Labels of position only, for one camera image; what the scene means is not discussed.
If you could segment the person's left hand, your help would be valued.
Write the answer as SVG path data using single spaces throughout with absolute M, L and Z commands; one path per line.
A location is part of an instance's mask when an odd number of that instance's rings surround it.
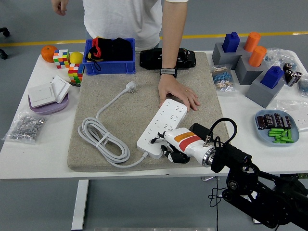
M 162 106 L 168 94 L 179 98 L 188 111 L 190 109 L 196 111 L 200 105 L 197 94 L 191 88 L 179 83 L 172 75 L 163 74 L 161 76 L 158 83 L 158 92 L 160 98 L 159 107 Z

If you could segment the person's right hand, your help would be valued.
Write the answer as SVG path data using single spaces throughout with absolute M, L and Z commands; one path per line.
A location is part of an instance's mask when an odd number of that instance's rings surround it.
M 68 2 L 68 0 L 51 0 L 53 11 L 60 16 L 65 16 Z

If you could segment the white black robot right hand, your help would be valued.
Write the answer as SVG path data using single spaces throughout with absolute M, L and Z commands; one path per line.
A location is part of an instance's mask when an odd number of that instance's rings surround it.
M 168 143 L 168 146 L 161 144 L 160 148 L 170 162 L 186 164 L 191 157 L 194 157 L 204 167 L 209 167 L 212 164 L 215 155 L 214 147 L 205 144 L 198 135 L 187 128 L 158 133 L 150 143 L 153 144 L 158 139 L 164 139 Z

